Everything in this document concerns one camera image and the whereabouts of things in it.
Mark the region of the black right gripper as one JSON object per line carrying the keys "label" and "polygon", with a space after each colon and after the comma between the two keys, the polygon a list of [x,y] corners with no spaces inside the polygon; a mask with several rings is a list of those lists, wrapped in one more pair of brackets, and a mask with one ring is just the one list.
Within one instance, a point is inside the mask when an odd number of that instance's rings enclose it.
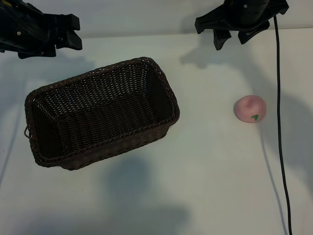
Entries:
{"label": "black right gripper", "polygon": [[214,46],[221,50],[231,38],[231,31],[239,31],[238,38],[244,45],[257,32],[256,28],[277,14],[284,15],[289,9],[285,0],[225,0],[222,5],[196,18],[198,34],[213,29]]}

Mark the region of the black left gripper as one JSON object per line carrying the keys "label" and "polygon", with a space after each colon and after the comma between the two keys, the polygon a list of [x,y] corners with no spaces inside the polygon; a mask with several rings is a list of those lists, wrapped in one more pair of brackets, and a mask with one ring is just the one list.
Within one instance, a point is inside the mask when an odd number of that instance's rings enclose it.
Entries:
{"label": "black left gripper", "polygon": [[45,14],[22,0],[0,2],[0,51],[17,52],[20,59],[55,57],[56,49],[82,50],[79,18]]}

